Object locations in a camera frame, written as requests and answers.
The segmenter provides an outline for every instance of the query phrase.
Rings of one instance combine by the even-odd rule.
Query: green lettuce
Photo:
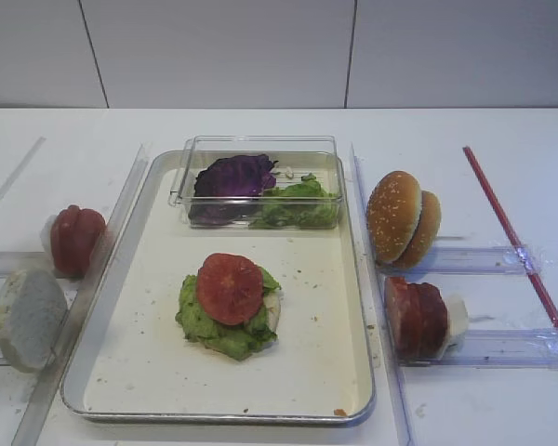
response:
[[[281,289],[281,285],[269,272],[262,272],[263,295]],[[182,326],[184,335],[191,342],[200,342],[207,348],[243,361],[252,353],[263,350],[277,335],[268,326],[267,309],[260,306],[259,312],[248,322],[228,326],[211,319],[196,299],[196,276],[188,275],[179,291],[179,311],[176,322]]]
[[[283,198],[333,198],[336,195],[324,190],[313,174],[301,178],[301,182],[284,189],[271,188],[263,197]],[[297,226],[302,229],[332,228],[335,226],[339,205],[336,203],[319,204],[282,204],[271,201],[262,206],[259,218],[252,221],[253,229],[276,229]]]

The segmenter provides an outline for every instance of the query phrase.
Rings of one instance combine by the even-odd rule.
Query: purple cabbage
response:
[[[236,155],[219,158],[196,177],[194,197],[259,197],[274,188],[273,162],[267,155]],[[220,226],[258,210],[248,204],[193,204],[189,218],[193,224]]]

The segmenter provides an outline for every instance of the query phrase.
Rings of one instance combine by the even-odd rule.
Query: red straw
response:
[[[502,228],[506,232],[506,236],[509,238],[509,241],[511,242],[515,250],[517,250],[517,254],[519,255],[519,257],[521,257],[519,250],[523,249],[523,244],[519,240],[519,236],[517,235],[517,233],[512,228],[511,221],[504,213],[504,209],[502,209],[502,205],[498,201],[498,198],[496,198],[496,194],[494,193],[494,190],[492,190],[490,183],[488,183],[487,179],[485,178],[484,171],[477,162],[475,155],[473,155],[473,151],[469,147],[464,147],[463,152],[465,153],[465,156],[467,156],[467,160],[472,166],[473,172],[475,173],[477,180],[480,182],[485,196],[492,205],[492,208],[494,209],[494,212],[496,213],[496,216],[498,217]],[[530,269],[525,269],[525,271],[527,277],[529,278],[529,281],[531,281],[531,284],[536,290],[536,293],[538,293],[539,300],[541,301],[543,307],[546,309],[546,313],[548,313],[548,317],[550,318],[551,323],[555,328],[558,328],[558,308],[556,308],[553,301],[551,300],[551,296],[548,293],[548,290],[546,290],[543,282],[541,281],[539,274]]]

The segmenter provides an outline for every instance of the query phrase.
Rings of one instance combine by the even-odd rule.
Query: food item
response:
[[[392,262],[394,267],[408,269],[416,266],[430,250],[438,229],[441,211],[436,195],[426,190],[421,192],[421,214],[415,233],[403,254]]]
[[[264,191],[264,197],[282,197],[276,202],[270,200],[262,206],[260,217],[250,227],[255,229],[276,229],[297,226],[301,229],[321,229],[335,226],[339,206],[336,203],[284,204],[288,198],[332,198],[335,194],[324,190],[313,174],[305,175],[301,182],[284,189],[272,188]]]
[[[275,163],[265,154],[219,158],[196,177],[194,197],[259,197],[276,184],[271,174]],[[252,215],[257,209],[255,203],[195,203],[188,217],[192,223],[221,226],[240,216]]]
[[[403,277],[385,280],[387,316],[400,359],[440,359],[461,342],[469,327],[462,299],[445,302],[430,283],[407,283]]]
[[[105,228],[105,219],[99,212],[72,204],[47,220],[41,233],[42,244],[59,272],[82,277]]]
[[[196,298],[215,321],[246,322],[262,305],[262,272],[244,256],[213,254],[198,270]]]
[[[397,170],[372,191],[366,220],[377,262],[409,269],[432,247],[440,229],[440,203],[436,195],[421,190],[412,175]]]
[[[206,268],[207,260],[211,257],[213,257],[214,268],[211,268],[210,265]],[[255,299],[251,291],[253,291],[254,288],[252,283],[255,281],[252,280],[252,277],[243,278],[239,274],[237,278],[232,277],[233,273],[228,275],[227,271],[233,271],[232,265],[247,265],[243,260],[244,258],[245,257],[228,254],[213,254],[208,257],[203,267],[199,269],[198,276],[188,275],[184,279],[179,292],[179,311],[176,314],[176,321],[182,326],[184,335],[188,341],[200,342],[206,348],[219,351],[237,361],[245,360],[251,356],[252,353],[263,350],[277,339],[275,332],[279,322],[281,305],[276,291],[281,289],[281,285],[267,270],[256,266],[262,278],[258,295],[258,299],[260,299],[259,307],[252,317],[233,325],[228,325],[214,319],[214,317],[200,304],[197,296],[199,293],[203,293],[202,290],[199,290],[199,280],[201,284],[203,283],[202,280],[206,280],[207,282],[211,281],[213,282],[212,287],[206,285],[206,290],[210,291],[214,289],[215,286],[218,286],[221,289],[219,296],[222,300],[225,300],[225,303],[218,303],[217,305],[211,306],[214,315],[217,317],[220,315],[225,320],[227,320],[229,316],[235,316],[236,314],[243,316],[245,313],[233,311],[233,308],[231,308],[231,305],[228,305],[228,302],[233,302],[236,294],[239,294],[239,284],[242,283],[242,280],[247,284],[246,300],[248,302],[254,301]],[[224,262],[229,262],[231,265],[224,266]],[[227,277],[233,278],[234,284],[238,284],[234,293],[229,289],[231,288],[229,286],[231,285],[230,282],[219,285],[219,282],[223,282],[224,279],[216,277],[213,274],[214,270],[221,271],[221,275],[225,280],[227,280]],[[250,274],[255,276],[251,270],[249,270],[248,276]],[[256,284],[256,286],[259,284],[258,275]],[[246,306],[249,310],[251,310],[250,305],[252,304],[248,303]]]
[[[67,309],[49,272],[23,269],[7,277],[0,290],[0,349],[12,367],[32,373],[46,365]]]

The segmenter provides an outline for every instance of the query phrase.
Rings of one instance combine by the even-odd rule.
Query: white countertop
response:
[[[346,169],[352,145],[362,161],[366,196],[384,174],[406,170],[440,197],[441,235],[465,236],[464,245],[508,244],[461,151],[470,145],[515,229],[542,261],[558,307],[558,110],[2,109],[0,185],[39,137],[46,142],[0,203],[0,251],[40,250],[45,219],[70,203],[108,218],[140,143],[152,144],[152,159],[195,135],[334,135]],[[353,187],[348,183],[349,194]],[[358,217],[352,219],[361,250]],[[367,274],[361,284],[371,312]],[[480,310],[499,309],[492,326],[550,326],[525,278],[498,282],[474,302]],[[379,349],[376,334],[372,342]],[[380,364],[375,377],[377,406],[360,426],[93,425],[68,412],[57,395],[39,444],[396,444]],[[405,380],[418,445],[558,442],[558,371],[422,368],[406,370]],[[12,439],[32,390],[32,377],[0,367],[0,446]]]

